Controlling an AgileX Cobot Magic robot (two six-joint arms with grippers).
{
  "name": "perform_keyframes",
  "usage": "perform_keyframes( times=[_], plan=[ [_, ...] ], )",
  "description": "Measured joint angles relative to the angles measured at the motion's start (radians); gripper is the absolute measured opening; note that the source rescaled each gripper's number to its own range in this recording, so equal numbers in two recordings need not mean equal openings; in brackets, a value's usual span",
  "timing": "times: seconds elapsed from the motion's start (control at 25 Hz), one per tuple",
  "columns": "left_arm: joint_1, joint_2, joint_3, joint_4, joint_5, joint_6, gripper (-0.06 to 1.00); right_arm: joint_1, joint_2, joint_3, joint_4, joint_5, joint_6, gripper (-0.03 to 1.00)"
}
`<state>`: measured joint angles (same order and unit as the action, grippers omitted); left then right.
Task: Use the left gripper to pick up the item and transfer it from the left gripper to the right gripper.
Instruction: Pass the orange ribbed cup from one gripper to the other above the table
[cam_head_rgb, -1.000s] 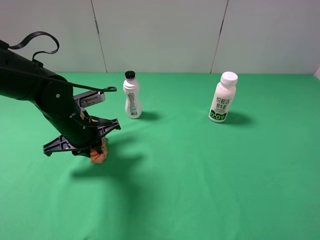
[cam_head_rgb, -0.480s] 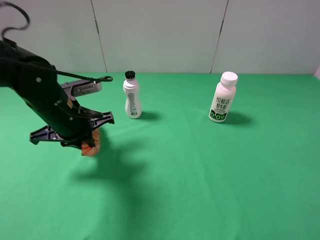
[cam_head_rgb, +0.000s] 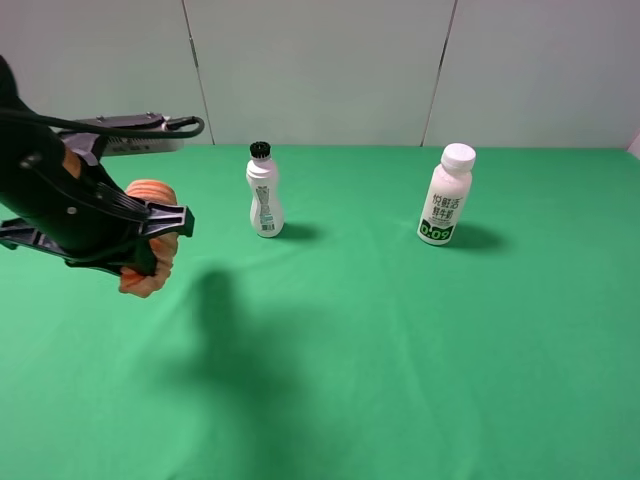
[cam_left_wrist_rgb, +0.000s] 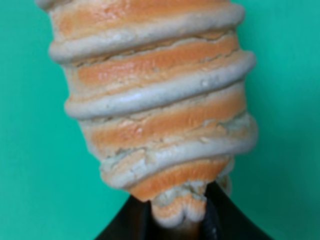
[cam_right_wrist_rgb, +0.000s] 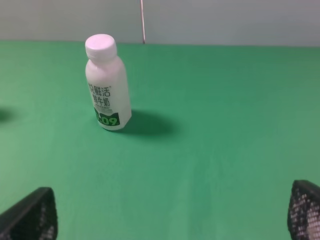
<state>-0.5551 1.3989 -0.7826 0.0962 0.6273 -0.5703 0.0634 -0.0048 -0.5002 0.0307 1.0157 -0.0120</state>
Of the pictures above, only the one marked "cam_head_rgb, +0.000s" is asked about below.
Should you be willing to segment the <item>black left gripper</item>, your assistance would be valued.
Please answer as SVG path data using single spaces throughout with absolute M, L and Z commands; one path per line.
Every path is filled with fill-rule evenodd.
M 154 275 L 149 237 L 192 237 L 195 217 L 186 206 L 151 201 L 144 201 L 141 224 L 108 214 L 96 188 L 122 189 L 100 165 L 107 144 L 103 135 L 79 140 L 47 126 L 3 121 L 1 204 L 20 218 L 1 222 L 1 244 L 61 258 L 71 268 Z

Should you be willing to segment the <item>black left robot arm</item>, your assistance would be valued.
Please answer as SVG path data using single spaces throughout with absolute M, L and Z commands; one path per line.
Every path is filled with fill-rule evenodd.
M 175 201 L 126 193 L 101 160 L 174 151 L 203 129 L 197 116 L 147 113 L 69 121 L 38 115 L 20 99 L 3 62 L 1 203 L 15 216 L 1 223 L 2 245 L 54 255 L 70 267 L 154 275 L 159 258 L 152 240 L 192 236 L 194 216 Z

